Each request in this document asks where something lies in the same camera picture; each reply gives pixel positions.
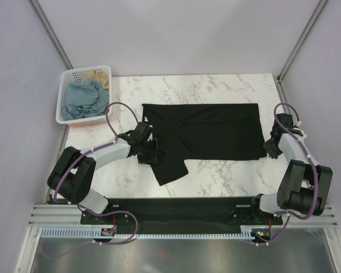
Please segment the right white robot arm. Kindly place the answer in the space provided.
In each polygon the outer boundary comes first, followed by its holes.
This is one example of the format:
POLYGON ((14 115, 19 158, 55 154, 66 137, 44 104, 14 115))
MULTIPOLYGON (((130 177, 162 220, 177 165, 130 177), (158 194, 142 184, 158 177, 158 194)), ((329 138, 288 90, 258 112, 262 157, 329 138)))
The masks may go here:
POLYGON ((304 134, 290 114, 276 114, 271 138, 264 143, 269 157, 283 154, 288 163, 277 193, 259 194, 252 199, 250 220, 262 224, 269 214, 292 214, 299 219, 320 216, 326 206, 332 169, 320 165, 306 148, 304 134))

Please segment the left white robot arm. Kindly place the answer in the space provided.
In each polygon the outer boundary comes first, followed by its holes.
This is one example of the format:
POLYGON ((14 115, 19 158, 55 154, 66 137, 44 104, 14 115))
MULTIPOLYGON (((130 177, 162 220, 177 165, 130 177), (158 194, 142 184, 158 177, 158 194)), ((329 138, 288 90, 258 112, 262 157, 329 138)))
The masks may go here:
POLYGON ((150 139, 153 128, 139 122, 135 129, 116 135, 114 139, 88 150, 78 150, 72 146, 65 148, 55 164, 47 185, 57 195, 72 204, 93 212, 102 224, 113 219, 113 209, 106 197, 92 189, 95 171, 120 159, 136 156, 138 163, 157 162, 157 140, 150 139))

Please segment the black t shirt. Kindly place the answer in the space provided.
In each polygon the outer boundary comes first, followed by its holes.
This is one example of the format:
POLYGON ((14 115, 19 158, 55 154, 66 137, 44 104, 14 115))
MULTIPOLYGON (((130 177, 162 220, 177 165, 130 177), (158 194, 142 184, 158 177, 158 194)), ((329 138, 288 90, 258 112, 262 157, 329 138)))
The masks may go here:
POLYGON ((250 161, 266 157, 258 104, 143 104, 153 128, 159 185, 188 174, 186 160, 250 161))

